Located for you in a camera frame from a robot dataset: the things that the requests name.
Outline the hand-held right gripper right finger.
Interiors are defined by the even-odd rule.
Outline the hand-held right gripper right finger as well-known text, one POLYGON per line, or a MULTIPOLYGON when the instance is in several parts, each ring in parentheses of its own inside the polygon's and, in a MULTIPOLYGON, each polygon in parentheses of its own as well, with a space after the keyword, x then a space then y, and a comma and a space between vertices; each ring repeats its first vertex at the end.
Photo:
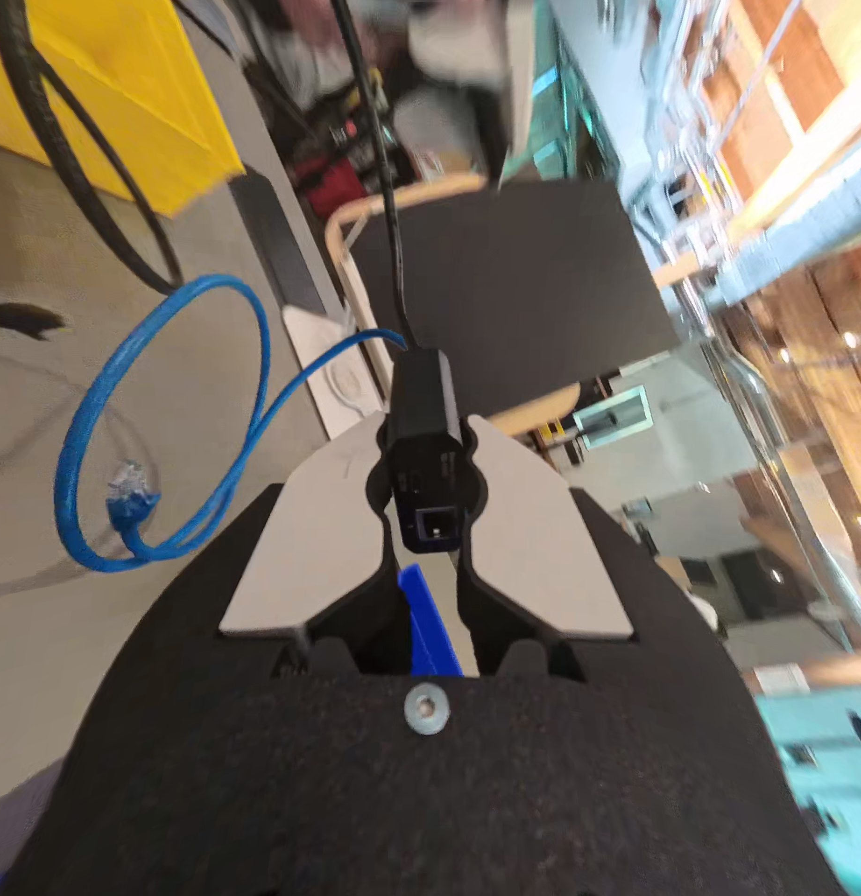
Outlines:
POLYGON ((466 420, 486 498, 469 528, 481 584, 555 631, 627 639, 634 629, 567 481, 490 422, 466 420))

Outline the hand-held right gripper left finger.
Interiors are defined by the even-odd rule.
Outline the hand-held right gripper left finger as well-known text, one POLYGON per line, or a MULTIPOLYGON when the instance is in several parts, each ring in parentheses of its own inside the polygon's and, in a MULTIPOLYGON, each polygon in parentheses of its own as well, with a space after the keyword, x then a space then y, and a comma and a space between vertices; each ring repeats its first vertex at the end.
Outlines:
POLYGON ((386 510, 392 489, 373 413, 283 485, 219 624, 232 637, 376 637, 402 597, 386 510))

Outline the blue storage bin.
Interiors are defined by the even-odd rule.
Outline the blue storage bin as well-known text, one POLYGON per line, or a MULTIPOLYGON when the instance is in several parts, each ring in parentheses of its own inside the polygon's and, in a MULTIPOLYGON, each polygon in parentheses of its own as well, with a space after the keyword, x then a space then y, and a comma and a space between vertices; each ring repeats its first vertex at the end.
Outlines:
POLYGON ((437 605, 417 564, 402 569, 397 577, 410 610, 414 678, 454 678, 464 675, 437 605))

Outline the black ethernet adapter box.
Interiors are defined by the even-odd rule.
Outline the black ethernet adapter box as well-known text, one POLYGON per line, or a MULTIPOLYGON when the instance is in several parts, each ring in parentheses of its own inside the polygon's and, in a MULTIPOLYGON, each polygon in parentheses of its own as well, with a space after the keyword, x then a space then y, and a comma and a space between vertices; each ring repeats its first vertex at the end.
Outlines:
POLYGON ((459 550, 466 519, 466 448, 450 365, 437 349, 394 361, 383 457, 404 546, 459 550))

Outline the yellow storage bin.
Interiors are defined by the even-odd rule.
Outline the yellow storage bin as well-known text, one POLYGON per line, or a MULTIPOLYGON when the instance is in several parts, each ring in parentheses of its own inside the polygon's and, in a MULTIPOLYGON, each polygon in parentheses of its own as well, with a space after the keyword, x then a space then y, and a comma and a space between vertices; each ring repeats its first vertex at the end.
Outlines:
POLYGON ((169 1, 26 2, 33 44, 151 208, 175 217, 245 167, 169 1))

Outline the white stand base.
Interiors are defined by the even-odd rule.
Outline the white stand base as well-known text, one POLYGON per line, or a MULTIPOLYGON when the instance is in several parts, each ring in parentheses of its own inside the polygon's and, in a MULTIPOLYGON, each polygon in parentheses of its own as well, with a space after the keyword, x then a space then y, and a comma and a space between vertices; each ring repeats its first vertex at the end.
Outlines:
MULTIPOLYGON (((351 310, 340 322, 286 305, 282 322, 302 368, 357 331, 351 310)), ((376 412, 386 409, 361 346, 347 349, 312 375, 307 386, 322 425, 333 440, 376 412)))

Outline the red bag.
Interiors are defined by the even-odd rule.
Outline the red bag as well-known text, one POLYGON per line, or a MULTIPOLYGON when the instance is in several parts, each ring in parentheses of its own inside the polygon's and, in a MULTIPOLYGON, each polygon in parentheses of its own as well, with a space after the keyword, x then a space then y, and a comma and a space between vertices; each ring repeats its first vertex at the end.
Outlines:
POLYGON ((317 156, 301 161, 292 169, 294 191, 321 221, 341 207, 369 194, 347 158, 331 161, 317 156))

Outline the silver ceiling duct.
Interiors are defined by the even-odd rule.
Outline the silver ceiling duct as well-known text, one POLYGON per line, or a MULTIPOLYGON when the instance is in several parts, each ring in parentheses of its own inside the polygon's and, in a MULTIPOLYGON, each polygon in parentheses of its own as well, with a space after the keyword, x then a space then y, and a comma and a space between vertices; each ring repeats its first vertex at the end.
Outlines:
POLYGON ((705 296, 709 311, 740 303, 802 264, 861 242, 861 168, 850 171, 815 203, 790 210, 776 225, 742 245, 705 296))

